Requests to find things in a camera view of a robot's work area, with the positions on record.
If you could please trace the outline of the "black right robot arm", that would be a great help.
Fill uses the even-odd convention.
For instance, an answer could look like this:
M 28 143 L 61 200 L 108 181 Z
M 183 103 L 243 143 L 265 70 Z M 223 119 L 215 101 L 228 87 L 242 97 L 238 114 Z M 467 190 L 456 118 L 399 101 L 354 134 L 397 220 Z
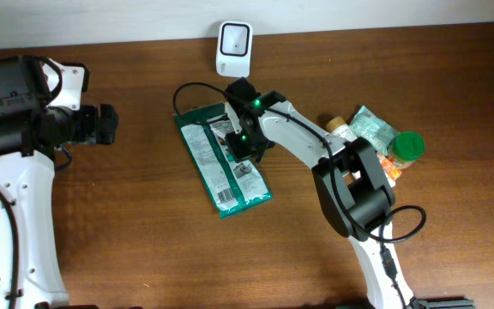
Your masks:
M 364 138 L 349 142 L 328 133 L 299 114 L 287 98 L 265 94 L 241 77 L 224 92 L 232 132 L 225 141 L 236 162 L 261 161 L 275 144 L 310 170 L 319 203 L 329 225 L 348 239 L 367 287 L 369 308 L 473 308 L 468 299 L 422 300 L 409 288 L 397 261 L 395 244 L 418 233 L 425 210 L 414 206 L 420 221 L 409 233 L 393 237 L 392 219 L 402 211 L 377 158 Z

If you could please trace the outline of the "teal tissue pack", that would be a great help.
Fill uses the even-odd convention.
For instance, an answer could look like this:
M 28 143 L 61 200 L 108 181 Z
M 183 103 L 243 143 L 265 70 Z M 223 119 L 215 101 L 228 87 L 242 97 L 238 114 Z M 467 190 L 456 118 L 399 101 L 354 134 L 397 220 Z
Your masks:
M 362 106 L 349 124 L 357 137 L 367 140 L 377 152 L 389 155 L 389 146 L 400 132 Z

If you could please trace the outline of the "green lid seasoning jar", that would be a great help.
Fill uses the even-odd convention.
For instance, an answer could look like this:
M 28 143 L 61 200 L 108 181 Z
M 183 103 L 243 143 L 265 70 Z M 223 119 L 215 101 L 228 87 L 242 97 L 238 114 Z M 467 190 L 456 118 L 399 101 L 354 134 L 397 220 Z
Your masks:
M 399 169 L 411 166 L 425 152 L 425 140 L 414 131 L 401 132 L 389 145 L 389 159 Z

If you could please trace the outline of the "orange tissue pack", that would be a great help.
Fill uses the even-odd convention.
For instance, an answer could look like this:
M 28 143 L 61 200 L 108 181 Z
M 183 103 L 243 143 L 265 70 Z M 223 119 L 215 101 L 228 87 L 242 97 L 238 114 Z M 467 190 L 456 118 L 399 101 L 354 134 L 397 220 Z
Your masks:
M 381 164 L 381 167 L 385 173 L 385 176 L 391 187 L 396 186 L 396 180 L 401 176 L 401 170 L 398 169 L 392 161 L 390 161 L 385 155 L 377 152 L 377 158 Z

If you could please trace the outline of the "white cream tube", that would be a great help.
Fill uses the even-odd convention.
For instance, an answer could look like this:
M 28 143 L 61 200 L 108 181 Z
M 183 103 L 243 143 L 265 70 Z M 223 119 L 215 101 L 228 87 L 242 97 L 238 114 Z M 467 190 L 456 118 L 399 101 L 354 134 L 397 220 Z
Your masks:
M 346 120 L 341 116 L 329 120 L 326 124 L 326 130 L 330 134 L 341 137 L 348 142 L 353 142 L 358 138 L 346 123 Z

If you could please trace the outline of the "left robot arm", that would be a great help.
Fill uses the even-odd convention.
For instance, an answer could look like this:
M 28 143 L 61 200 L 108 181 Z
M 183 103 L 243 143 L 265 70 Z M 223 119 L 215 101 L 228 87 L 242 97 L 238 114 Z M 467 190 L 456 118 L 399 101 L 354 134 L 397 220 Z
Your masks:
M 89 72 L 40 56 L 0 59 L 0 308 L 67 308 L 52 215 L 57 154 L 116 140 L 113 106 L 81 103 Z

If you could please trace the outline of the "green wipes packet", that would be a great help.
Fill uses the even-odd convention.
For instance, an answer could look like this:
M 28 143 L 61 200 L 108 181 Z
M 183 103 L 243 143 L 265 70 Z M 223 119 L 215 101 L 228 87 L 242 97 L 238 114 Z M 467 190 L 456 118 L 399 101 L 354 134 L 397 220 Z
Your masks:
M 203 185 L 225 219 L 273 199 L 265 179 L 251 161 L 234 161 L 226 146 L 233 133 L 223 103 L 173 116 Z

